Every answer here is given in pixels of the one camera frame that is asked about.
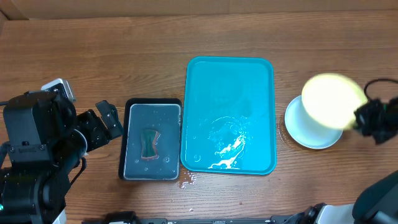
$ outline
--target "white saucer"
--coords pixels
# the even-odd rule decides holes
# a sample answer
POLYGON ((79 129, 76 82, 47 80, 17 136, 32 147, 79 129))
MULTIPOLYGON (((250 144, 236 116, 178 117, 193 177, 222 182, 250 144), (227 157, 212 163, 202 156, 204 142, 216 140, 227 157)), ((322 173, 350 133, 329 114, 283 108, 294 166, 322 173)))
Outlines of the white saucer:
POLYGON ((343 130, 328 128, 312 119, 304 109, 301 96, 294 98, 287 106, 285 125, 295 141, 310 149, 330 147, 343 134, 343 130))

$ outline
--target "wooden table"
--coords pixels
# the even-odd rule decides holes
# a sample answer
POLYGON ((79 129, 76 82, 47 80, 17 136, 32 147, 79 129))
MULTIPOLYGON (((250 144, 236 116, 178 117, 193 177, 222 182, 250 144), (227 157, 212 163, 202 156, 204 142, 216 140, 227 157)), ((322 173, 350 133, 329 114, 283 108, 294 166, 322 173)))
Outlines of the wooden table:
MULTIPOLYGON (((279 123, 316 73, 344 73, 361 86, 373 78, 398 78, 398 12, 9 21, 0 37, 0 100, 63 77, 73 85, 79 113, 108 100, 123 118, 133 97, 183 101, 186 67, 197 55, 268 59, 279 123)), ((369 91, 389 99, 397 87, 382 83, 369 91)), ((87 157, 87 170, 66 197, 68 219, 78 223, 121 210, 166 218, 290 214, 320 202, 353 203, 398 169, 398 138, 376 147, 348 131, 333 147, 314 151, 297 147, 280 124, 284 141, 278 137, 278 165, 267 176, 191 174, 182 167, 176 182, 123 182, 119 138, 87 157), (186 181, 191 184, 182 189, 186 181)), ((0 141, 6 140, 2 120, 0 141)))

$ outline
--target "wet surface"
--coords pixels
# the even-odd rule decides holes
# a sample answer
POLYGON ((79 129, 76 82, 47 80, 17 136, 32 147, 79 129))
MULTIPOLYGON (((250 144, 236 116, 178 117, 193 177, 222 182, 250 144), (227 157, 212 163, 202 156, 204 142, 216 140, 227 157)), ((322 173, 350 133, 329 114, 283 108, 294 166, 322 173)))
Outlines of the wet surface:
POLYGON ((244 154, 246 139, 246 125, 240 120, 225 116, 212 122, 212 130, 208 139, 216 144, 215 161, 208 169, 240 169, 237 165, 244 154))
POLYGON ((186 168, 182 168, 180 171, 180 177, 178 178, 178 187, 186 189, 187 187, 194 187, 197 181, 197 173, 191 172, 186 168))
POLYGON ((279 116, 278 123, 277 123, 277 134, 279 135, 282 142, 291 149, 308 149, 296 141, 290 136, 289 132, 286 129, 285 125, 285 114, 279 116))

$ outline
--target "small tray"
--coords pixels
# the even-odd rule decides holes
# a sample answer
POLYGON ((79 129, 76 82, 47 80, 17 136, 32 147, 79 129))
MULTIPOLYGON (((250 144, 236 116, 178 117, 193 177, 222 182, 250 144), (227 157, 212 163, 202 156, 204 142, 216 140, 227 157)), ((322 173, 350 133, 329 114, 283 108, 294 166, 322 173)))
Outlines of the small tray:
POLYGON ((196 57, 187 68, 181 162, 189 170, 271 173, 274 72, 262 58, 196 57))
POLYGON ((133 98, 127 101, 119 163, 120 179, 174 180, 178 177, 181 111, 181 101, 178 99, 133 98), (143 136, 149 136, 150 139, 145 142, 143 136), (153 151, 143 150, 145 146, 153 151))

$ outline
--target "sponge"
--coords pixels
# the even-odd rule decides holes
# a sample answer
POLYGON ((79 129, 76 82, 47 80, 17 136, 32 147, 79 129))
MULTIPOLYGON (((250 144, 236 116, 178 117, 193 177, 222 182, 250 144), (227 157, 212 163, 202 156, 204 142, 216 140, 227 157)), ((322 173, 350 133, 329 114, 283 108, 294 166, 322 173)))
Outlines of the sponge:
POLYGON ((141 132, 142 152, 141 159, 157 159, 157 140, 160 133, 151 129, 144 129, 141 132))

